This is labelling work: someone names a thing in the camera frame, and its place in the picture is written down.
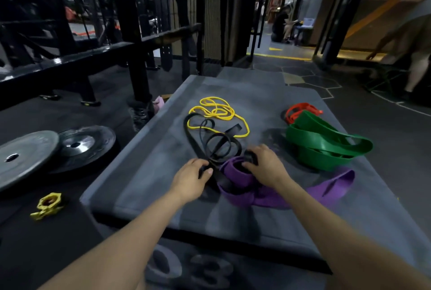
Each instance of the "yellow floor marking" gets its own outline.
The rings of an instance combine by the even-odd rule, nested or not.
[[[269,55],[269,54],[259,54],[259,53],[254,53],[254,55],[256,55],[256,56],[263,56],[263,57],[285,58],[285,59],[288,59],[288,60],[304,60],[304,61],[311,61],[311,58],[288,57],[288,56]]]

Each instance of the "yellow resistance band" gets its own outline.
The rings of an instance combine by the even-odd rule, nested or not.
[[[215,102],[215,100],[220,100],[223,102],[223,104],[221,103],[217,103]],[[206,118],[211,118],[211,117],[215,117],[224,121],[230,121],[231,119],[233,119],[234,117],[239,118],[241,121],[244,122],[245,124],[245,128],[247,130],[246,134],[241,134],[241,135],[235,135],[235,138],[245,138],[250,134],[250,129],[248,127],[247,122],[245,121],[244,118],[242,118],[241,116],[239,116],[238,114],[235,113],[234,109],[229,105],[229,103],[227,101],[225,101],[223,98],[220,97],[205,97],[202,98],[199,103],[201,104],[201,106],[195,106],[192,107],[189,111],[190,113],[195,113],[196,110],[201,110],[204,113],[204,117]],[[208,110],[205,107],[214,107],[212,111]],[[190,125],[190,120],[187,122],[187,127],[189,129],[199,129],[200,126],[191,126]],[[211,129],[207,126],[202,126],[203,129],[207,129],[209,131],[213,131],[215,133],[223,133],[214,129]]]

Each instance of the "printed number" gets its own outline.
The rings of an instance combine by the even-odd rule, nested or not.
[[[151,266],[148,263],[148,268],[156,275],[165,277],[167,279],[175,279],[176,277],[180,277],[183,274],[183,268],[181,266],[181,262],[178,259],[177,255],[175,255],[170,249],[163,247],[161,245],[156,245],[154,247],[154,251],[160,251],[168,261],[169,273],[163,273],[156,266]]]
[[[208,281],[206,281],[204,278],[191,276],[191,280],[193,282],[209,289],[229,288],[230,282],[226,278],[226,276],[229,276],[234,272],[234,267],[231,263],[225,261],[224,259],[209,255],[196,255],[190,260],[190,262],[200,265],[206,265],[209,263],[216,263],[218,265],[218,270],[216,271],[208,269],[205,269],[203,271],[206,276],[211,277],[215,280],[214,284],[208,283]]]

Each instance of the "green resistance band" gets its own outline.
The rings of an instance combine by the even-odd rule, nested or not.
[[[373,149],[371,140],[338,132],[331,124],[303,111],[286,131],[286,139],[297,145],[298,160],[318,170],[331,171]]]

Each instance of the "purple resistance band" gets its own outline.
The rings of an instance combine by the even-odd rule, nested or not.
[[[272,188],[261,185],[256,178],[247,173],[240,164],[244,157],[236,156],[226,161],[220,171],[235,184],[244,189],[244,193],[232,194],[218,185],[221,193],[234,206],[249,207],[251,205],[272,208],[290,208],[290,205]],[[317,186],[307,188],[306,191],[324,206],[330,206],[343,197],[349,190],[355,178],[355,172],[347,167],[339,167],[335,177]]]

